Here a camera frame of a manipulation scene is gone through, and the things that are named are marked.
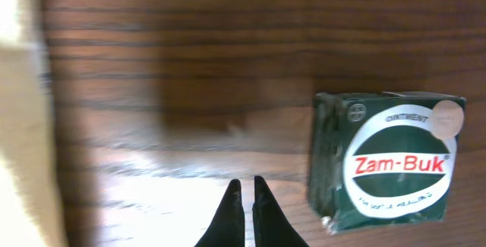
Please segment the green Zam-Buk tin box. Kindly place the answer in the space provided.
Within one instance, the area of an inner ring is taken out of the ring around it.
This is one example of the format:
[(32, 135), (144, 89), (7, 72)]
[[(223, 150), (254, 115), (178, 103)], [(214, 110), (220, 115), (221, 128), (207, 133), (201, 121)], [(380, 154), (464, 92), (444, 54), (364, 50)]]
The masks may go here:
[(421, 91), (318, 93), (308, 198), (332, 234), (440, 222), (466, 100)]

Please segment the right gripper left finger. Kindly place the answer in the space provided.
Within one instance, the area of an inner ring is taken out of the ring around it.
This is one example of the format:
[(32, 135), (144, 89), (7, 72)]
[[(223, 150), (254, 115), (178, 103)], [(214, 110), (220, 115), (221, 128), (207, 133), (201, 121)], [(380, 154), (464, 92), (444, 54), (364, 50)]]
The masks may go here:
[(245, 213), (241, 200), (241, 183), (229, 182), (206, 232), (195, 247), (244, 247)]

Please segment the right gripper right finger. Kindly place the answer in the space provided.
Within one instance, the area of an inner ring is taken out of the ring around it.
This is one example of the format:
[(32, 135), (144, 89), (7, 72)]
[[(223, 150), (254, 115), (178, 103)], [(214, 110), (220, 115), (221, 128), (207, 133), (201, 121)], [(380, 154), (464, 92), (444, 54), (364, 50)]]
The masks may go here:
[(309, 247), (287, 220), (262, 176), (254, 177), (253, 224), (256, 247)]

